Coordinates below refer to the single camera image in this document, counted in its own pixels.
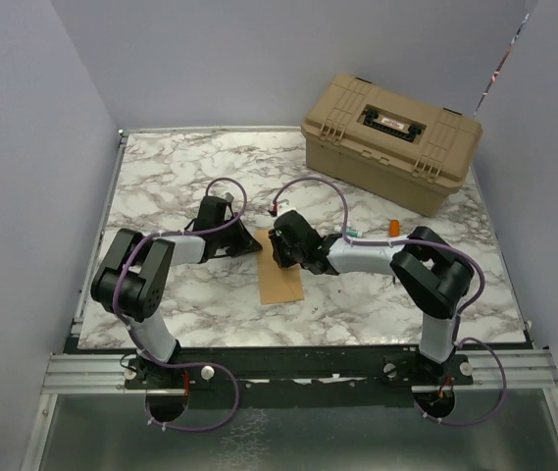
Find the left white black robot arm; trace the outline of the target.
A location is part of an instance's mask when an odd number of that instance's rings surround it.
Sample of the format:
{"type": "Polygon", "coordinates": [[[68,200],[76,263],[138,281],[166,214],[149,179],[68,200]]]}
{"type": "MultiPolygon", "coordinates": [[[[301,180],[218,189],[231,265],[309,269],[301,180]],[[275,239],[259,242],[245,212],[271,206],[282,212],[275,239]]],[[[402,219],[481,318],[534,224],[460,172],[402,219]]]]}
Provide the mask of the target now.
{"type": "Polygon", "coordinates": [[[119,310],[129,332],[154,356],[147,375],[166,388],[180,378],[179,341],[170,333],[161,314],[170,268],[236,258],[260,252],[262,245],[237,219],[230,196],[205,196],[191,230],[201,235],[155,236],[121,229],[115,235],[96,274],[90,295],[108,312],[119,310]]]}

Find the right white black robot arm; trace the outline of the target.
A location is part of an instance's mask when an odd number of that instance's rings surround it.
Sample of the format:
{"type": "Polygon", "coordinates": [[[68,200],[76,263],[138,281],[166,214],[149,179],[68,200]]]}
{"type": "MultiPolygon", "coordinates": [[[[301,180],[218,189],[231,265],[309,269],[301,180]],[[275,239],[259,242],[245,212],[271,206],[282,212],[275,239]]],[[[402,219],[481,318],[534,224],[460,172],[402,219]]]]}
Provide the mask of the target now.
{"type": "Polygon", "coordinates": [[[399,282],[423,313],[410,380],[436,384],[449,374],[465,308],[460,301],[481,273],[472,258],[424,226],[405,238],[350,239],[341,233],[319,235],[293,209],[274,209],[271,215],[269,239],[279,267],[298,265],[314,275],[385,275],[399,282]]]}

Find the brown paper envelope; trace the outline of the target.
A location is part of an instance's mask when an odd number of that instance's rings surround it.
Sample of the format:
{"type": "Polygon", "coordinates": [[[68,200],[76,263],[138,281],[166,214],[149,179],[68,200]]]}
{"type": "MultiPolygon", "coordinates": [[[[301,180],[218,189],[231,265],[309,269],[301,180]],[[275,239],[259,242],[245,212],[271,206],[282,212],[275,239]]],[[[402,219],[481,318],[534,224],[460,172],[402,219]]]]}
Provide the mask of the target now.
{"type": "Polygon", "coordinates": [[[273,258],[269,230],[257,230],[255,239],[262,245],[256,253],[260,302],[262,305],[294,302],[304,299],[301,269],[298,265],[281,268],[273,258]]]}

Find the green white glue stick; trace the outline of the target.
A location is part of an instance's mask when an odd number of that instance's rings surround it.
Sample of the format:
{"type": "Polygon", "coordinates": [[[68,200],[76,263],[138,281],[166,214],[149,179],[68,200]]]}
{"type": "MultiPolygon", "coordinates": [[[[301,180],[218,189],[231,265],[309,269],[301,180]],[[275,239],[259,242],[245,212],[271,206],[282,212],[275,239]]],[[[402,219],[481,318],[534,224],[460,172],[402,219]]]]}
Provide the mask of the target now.
{"type": "Polygon", "coordinates": [[[361,238],[363,236],[363,233],[354,229],[348,229],[346,231],[346,234],[350,237],[355,237],[355,238],[361,238]]]}

